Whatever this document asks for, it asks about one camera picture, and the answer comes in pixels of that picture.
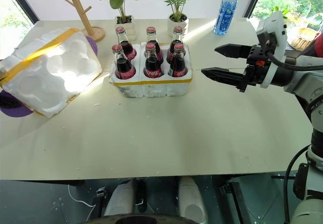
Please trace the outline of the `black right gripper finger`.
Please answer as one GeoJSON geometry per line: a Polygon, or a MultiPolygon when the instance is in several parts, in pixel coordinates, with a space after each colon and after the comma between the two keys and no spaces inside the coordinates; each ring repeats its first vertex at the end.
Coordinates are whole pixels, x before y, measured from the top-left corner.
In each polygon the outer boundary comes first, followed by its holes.
{"type": "Polygon", "coordinates": [[[228,58],[248,58],[251,49],[251,46],[229,43],[218,46],[214,50],[228,58]]]}
{"type": "Polygon", "coordinates": [[[244,76],[241,73],[235,73],[228,69],[217,67],[202,69],[201,72],[213,81],[235,86],[240,92],[245,92],[246,85],[242,84],[244,76]]]}

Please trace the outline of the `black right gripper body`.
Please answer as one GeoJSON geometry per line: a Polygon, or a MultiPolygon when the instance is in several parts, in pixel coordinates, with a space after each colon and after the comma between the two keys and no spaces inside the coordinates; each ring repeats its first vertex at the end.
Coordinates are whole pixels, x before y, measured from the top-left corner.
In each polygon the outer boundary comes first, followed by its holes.
{"type": "Polygon", "coordinates": [[[269,70],[271,63],[268,57],[258,45],[253,45],[247,57],[247,68],[244,76],[247,76],[248,85],[255,86],[261,84],[269,70]]]}

